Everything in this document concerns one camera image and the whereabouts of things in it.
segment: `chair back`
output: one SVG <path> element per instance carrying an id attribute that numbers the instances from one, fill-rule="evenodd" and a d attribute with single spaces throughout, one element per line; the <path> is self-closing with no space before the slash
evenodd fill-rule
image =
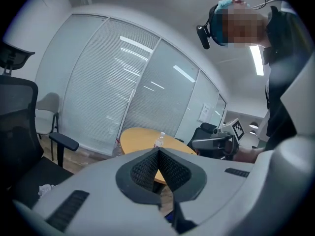
<path id="1" fill-rule="evenodd" d="M 217 126 L 212 125 L 210 123 L 206 123 L 204 122 L 203 124 L 200 125 L 200 128 L 208 133 L 213 134 L 213 130 L 216 128 Z"/>
<path id="2" fill-rule="evenodd" d="M 48 93 L 36 103 L 36 109 L 47 110 L 54 114 L 57 113 L 59 109 L 59 95 L 54 92 Z"/>
<path id="3" fill-rule="evenodd" d="M 190 147 L 191 149 L 193 149 L 192 145 L 191 145 L 191 142 L 193 140 L 196 140 L 196 139 L 208 139 L 211 137 L 211 133 L 207 132 L 207 131 L 204 131 L 202 128 L 196 128 L 190 142 L 187 144 L 188 147 Z"/>
<path id="4" fill-rule="evenodd" d="M 37 85 L 0 76 L 0 174 L 6 187 L 18 181 L 43 155 L 35 130 Z"/>

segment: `floor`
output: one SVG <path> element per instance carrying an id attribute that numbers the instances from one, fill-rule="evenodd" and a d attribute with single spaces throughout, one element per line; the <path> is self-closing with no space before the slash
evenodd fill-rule
<path id="1" fill-rule="evenodd" d="M 48 138 L 48 136 L 42 136 L 42 139 L 40 139 L 39 142 L 44 149 L 44 156 L 51 160 L 50 139 Z M 56 143 L 53 144 L 53 151 L 54 163 L 57 163 Z M 89 151 L 81 147 L 78 148 L 76 152 L 70 151 L 65 148 L 63 155 L 63 167 L 66 170 L 75 174 L 83 169 L 85 166 L 107 159 L 110 159 L 110 157 Z M 168 186 L 164 187 L 161 192 L 161 202 L 162 208 L 160 209 L 160 212 L 163 216 L 165 216 L 173 210 L 173 194 Z"/>

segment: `office chair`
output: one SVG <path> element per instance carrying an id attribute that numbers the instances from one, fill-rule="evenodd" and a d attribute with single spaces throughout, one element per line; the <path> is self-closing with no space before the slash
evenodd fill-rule
<path id="1" fill-rule="evenodd" d="M 77 150 L 78 143 L 60 133 L 50 134 L 58 143 L 58 164 L 43 156 L 35 129 L 37 85 L 28 80 L 0 76 L 0 177 L 12 199 L 29 208 L 37 202 L 39 186 L 58 185 L 72 173 L 63 169 L 63 149 Z"/>
<path id="2" fill-rule="evenodd" d="M 35 117 L 35 127 L 36 132 L 41 138 L 41 135 L 48 135 L 54 132 L 55 127 L 57 128 L 57 132 L 59 133 L 59 95 L 56 93 L 50 92 L 44 96 L 40 101 L 36 103 L 36 110 L 46 110 L 51 112 L 52 118 L 43 118 L 43 117 Z M 50 140 L 50 151 L 51 151 L 51 159 L 54 161 L 54 153 L 53 153 L 53 140 Z"/>
<path id="3" fill-rule="evenodd" d="M 213 130 L 216 128 L 216 126 L 209 124 L 209 123 L 202 123 L 200 125 L 200 128 L 196 128 L 190 142 L 187 144 L 188 147 L 195 150 L 192 146 L 192 141 L 196 139 L 208 139 L 211 138 L 211 135 L 213 134 Z M 199 149 L 197 151 L 197 154 L 204 157 L 210 157 L 210 158 L 216 158 L 220 159 L 224 155 L 221 151 L 213 151 L 213 150 L 205 150 L 205 149 Z"/>
<path id="4" fill-rule="evenodd" d="M 22 68 L 28 58 L 34 54 L 35 52 L 25 51 L 2 41 L 0 45 L 0 67 L 4 68 L 3 75 L 11 76 L 12 70 Z"/>

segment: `plastic bottle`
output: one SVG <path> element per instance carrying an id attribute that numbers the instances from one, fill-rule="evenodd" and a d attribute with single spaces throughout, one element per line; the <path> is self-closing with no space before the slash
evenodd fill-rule
<path id="1" fill-rule="evenodd" d="M 165 133 L 161 132 L 159 138 L 156 139 L 156 142 L 153 145 L 154 148 L 159 148 L 159 147 L 163 146 L 163 144 L 164 144 L 164 135 L 165 135 Z"/>

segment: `white panel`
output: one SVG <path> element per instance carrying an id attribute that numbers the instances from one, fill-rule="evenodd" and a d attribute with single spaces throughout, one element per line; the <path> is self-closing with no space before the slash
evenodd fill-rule
<path id="1" fill-rule="evenodd" d="M 246 148 L 252 148 L 252 146 L 258 147 L 259 138 L 251 133 L 245 133 L 240 140 L 240 146 Z"/>
<path id="2" fill-rule="evenodd" d="M 205 122 L 210 121 L 217 103 L 218 94 L 219 92 L 215 86 L 201 72 L 198 76 L 181 125 L 175 135 L 176 138 L 180 138 L 184 140 L 185 144 L 188 144 L 195 132 L 195 129 L 200 127 L 202 124 L 202 121 L 198 121 L 198 118 L 203 108 L 203 104 L 207 104 L 210 107 L 209 115 Z"/>
<path id="3" fill-rule="evenodd" d="M 224 115 L 225 107 L 226 107 L 226 103 L 222 99 L 221 95 L 219 95 L 216 108 L 215 108 L 215 110 L 212 114 L 212 117 L 210 119 L 210 124 L 215 125 L 217 127 L 220 125 L 222 117 Z"/>
<path id="4" fill-rule="evenodd" d="M 122 131 L 145 127 L 175 136 L 197 74 L 189 59 L 162 40 L 143 73 Z"/>
<path id="5" fill-rule="evenodd" d="M 111 154 L 131 93 L 158 37 L 109 19 L 82 52 L 66 91 L 63 131 Z"/>
<path id="6" fill-rule="evenodd" d="M 105 20 L 100 17 L 72 15 L 60 27 L 47 47 L 37 72 L 35 82 L 38 85 L 38 100 L 55 92 L 60 97 L 62 109 L 72 70 L 87 42 Z"/>

